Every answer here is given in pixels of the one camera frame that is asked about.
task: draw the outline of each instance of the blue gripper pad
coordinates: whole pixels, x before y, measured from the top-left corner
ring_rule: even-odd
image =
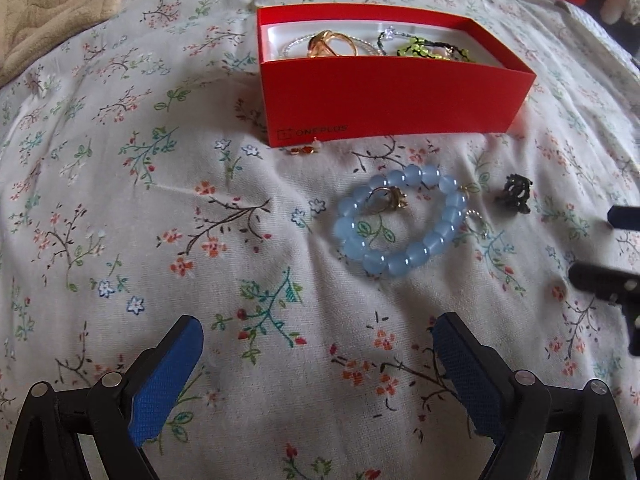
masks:
[[[447,377],[453,382],[458,398],[471,417],[476,431],[491,437],[498,446],[504,437],[499,391],[449,319],[440,316],[432,334],[433,349],[444,365]]]
[[[136,447],[158,436],[200,359],[204,334],[191,317],[174,344],[132,399],[129,436]]]

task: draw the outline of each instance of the bedsheet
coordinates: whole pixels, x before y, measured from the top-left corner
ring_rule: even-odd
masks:
[[[255,7],[317,1],[465,14],[538,79],[508,134],[270,149]],[[604,221],[640,203],[639,111],[635,68],[550,0],[125,0],[0,91],[0,464],[34,382],[89,386],[180,314],[201,320],[205,351],[144,445],[162,480],[477,478],[491,443],[432,359],[451,310],[514,369],[606,381],[635,447],[622,316],[566,274],[575,260],[639,270],[638,235]],[[411,163],[457,176],[489,236],[462,229],[406,278],[367,276],[331,238],[335,204]],[[510,173],[534,183],[529,215],[493,202]],[[433,222],[437,194],[409,200],[360,220],[372,247]]]

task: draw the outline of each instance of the blue beaded bracelet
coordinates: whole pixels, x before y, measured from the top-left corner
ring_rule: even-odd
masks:
[[[440,222],[421,242],[412,242],[399,253],[383,253],[369,248],[367,241],[358,234],[355,216],[364,212],[367,200],[377,190],[402,189],[424,184],[438,186],[446,195],[445,208]],[[459,189],[455,178],[440,175],[436,166],[428,164],[421,168],[411,164],[404,171],[393,170],[385,177],[377,174],[365,186],[358,186],[350,197],[338,202],[338,215],[334,225],[334,235],[342,245],[342,252],[351,260],[362,262],[369,274],[381,274],[388,270],[392,276],[404,276],[410,269],[420,267],[432,256],[441,254],[453,240],[458,228],[465,221],[468,198]]]

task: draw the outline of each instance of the floral bedsheet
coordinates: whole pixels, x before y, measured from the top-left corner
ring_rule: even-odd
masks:
[[[292,157],[265,143],[254,11],[316,1],[465,14],[538,79],[505,135]],[[450,310],[548,384],[606,381],[635,447],[640,367],[622,316],[566,273],[640,270],[638,236],[604,221],[640,203],[639,79],[577,27],[550,0],[125,0],[34,63],[0,91],[0,465],[34,382],[126,369],[180,314],[201,320],[205,351],[144,445],[162,480],[477,478],[492,445],[433,358],[430,327]],[[428,162],[468,186],[489,236],[462,229],[406,278],[366,276],[331,238],[337,200]],[[534,183],[529,215],[494,204],[510,173]],[[433,221],[437,194],[409,199],[406,215],[360,220],[372,246]]]

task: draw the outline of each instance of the oneplus box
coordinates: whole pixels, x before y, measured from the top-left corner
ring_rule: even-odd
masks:
[[[269,144],[393,134],[504,133],[536,75],[464,16],[376,4],[301,4],[257,11],[258,57]],[[474,63],[396,56],[408,38],[383,41],[387,27],[466,48]],[[358,56],[307,57],[308,39],[346,34]],[[330,43],[350,54],[347,43]]]

